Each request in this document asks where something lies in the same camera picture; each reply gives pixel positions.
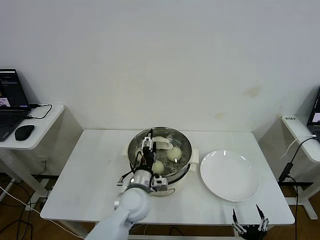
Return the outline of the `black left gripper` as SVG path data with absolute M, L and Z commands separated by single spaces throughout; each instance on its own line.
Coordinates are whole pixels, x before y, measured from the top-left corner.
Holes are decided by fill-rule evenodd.
M 143 157 L 141 158 L 140 169 L 145 171 L 151 171 L 154 164 L 154 153 L 151 151 L 153 147 L 153 129 L 151 128 L 147 134 L 147 136 L 142 140 L 141 149 L 143 150 L 145 147 L 149 149 L 144 149 L 142 151 Z

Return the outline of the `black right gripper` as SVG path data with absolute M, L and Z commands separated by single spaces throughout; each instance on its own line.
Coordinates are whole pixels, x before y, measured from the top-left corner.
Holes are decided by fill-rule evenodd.
M 235 209 L 232 209 L 232 226 L 237 232 L 243 232 L 241 237 L 245 240 L 263 240 L 265 237 L 265 232 L 262 230 L 267 230 L 269 225 L 269 219 L 265 217 L 263 211 L 256 205 L 258 214 L 260 216 L 260 224 L 255 225 L 243 225 L 238 223 Z

